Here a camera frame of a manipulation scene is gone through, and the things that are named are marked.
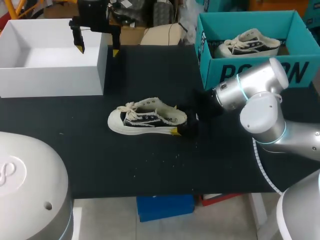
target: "shoelace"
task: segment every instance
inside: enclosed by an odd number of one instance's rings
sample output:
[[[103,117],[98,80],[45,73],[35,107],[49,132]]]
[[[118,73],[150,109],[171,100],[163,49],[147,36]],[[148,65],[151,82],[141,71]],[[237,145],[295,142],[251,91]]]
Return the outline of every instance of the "shoelace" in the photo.
[[[118,106],[116,109],[123,113],[127,113],[126,118],[128,120],[134,121],[142,118],[137,115],[136,113],[137,108],[138,106],[132,101],[132,102],[126,103],[125,106]]]
[[[238,38],[236,37],[233,40],[225,40],[224,44],[229,48],[232,47],[232,54],[234,54],[235,49],[242,49],[245,47],[249,47],[249,44],[243,41],[239,41]]]

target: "white cable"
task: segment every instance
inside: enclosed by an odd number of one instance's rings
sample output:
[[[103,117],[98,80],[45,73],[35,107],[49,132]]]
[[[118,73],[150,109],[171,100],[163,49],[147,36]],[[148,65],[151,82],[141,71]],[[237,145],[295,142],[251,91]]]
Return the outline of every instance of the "white cable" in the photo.
[[[272,187],[272,189],[274,191],[276,191],[278,194],[282,195],[282,192],[273,184],[273,182],[270,180],[270,178],[268,177],[268,175],[265,172],[264,167],[261,164],[260,157],[258,154],[257,142],[254,138],[252,138],[252,143],[253,143],[253,150],[254,150],[255,159],[256,159],[256,162],[258,163],[258,166],[260,168],[262,175],[264,176],[265,180],[270,185],[270,187]]]

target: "black and white sneaker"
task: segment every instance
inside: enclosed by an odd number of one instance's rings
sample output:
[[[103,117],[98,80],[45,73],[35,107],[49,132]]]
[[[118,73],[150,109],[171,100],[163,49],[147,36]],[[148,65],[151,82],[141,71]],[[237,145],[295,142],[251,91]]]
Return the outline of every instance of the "black and white sneaker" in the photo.
[[[125,106],[117,107],[108,118],[109,128],[124,135],[181,135],[180,129],[187,125],[186,113],[164,104],[157,97],[128,102]]]
[[[281,43],[277,39],[263,36],[256,29],[250,29],[233,40],[226,40],[216,49],[216,58],[254,58],[276,56]]]

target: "white rubber sole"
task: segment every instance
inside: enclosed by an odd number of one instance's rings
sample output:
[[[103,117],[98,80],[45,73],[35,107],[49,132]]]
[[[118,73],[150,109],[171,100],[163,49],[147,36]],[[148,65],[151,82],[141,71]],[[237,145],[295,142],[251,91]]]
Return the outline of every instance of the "white rubber sole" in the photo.
[[[255,57],[274,57],[278,54],[279,48],[268,50],[268,51],[261,51],[257,53],[249,53],[243,55],[232,55],[231,52],[228,50],[228,53],[224,52],[223,50],[217,48],[214,52],[215,58],[255,58]]]
[[[139,135],[139,134],[172,134],[171,131],[175,126],[160,126],[160,127],[132,127],[124,126],[120,117],[119,110],[113,110],[108,117],[109,128],[123,135]]]

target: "yellow chair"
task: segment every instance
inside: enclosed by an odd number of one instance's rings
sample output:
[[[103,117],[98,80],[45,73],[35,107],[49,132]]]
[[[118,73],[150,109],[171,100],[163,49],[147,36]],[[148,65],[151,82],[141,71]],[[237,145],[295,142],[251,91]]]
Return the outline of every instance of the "yellow chair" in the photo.
[[[26,0],[20,0],[17,8],[14,8],[14,5],[12,3],[11,0],[4,0],[6,7],[8,8],[8,12],[10,14],[11,19],[15,20],[15,19],[20,19],[21,17],[23,17],[24,15],[26,15],[27,13],[29,13],[30,11],[32,11],[33,9],[37,8],[39,5],[43,5],[44,4],[44,0],[38,0],[37,4],[35,4],[34,6],[30,7],[28,10],[24,11],[23,13],[21,13],[22,8],[24,7]],[[77,0],[58,0],[56,2],[72,2],[72,3],[77,3]]]

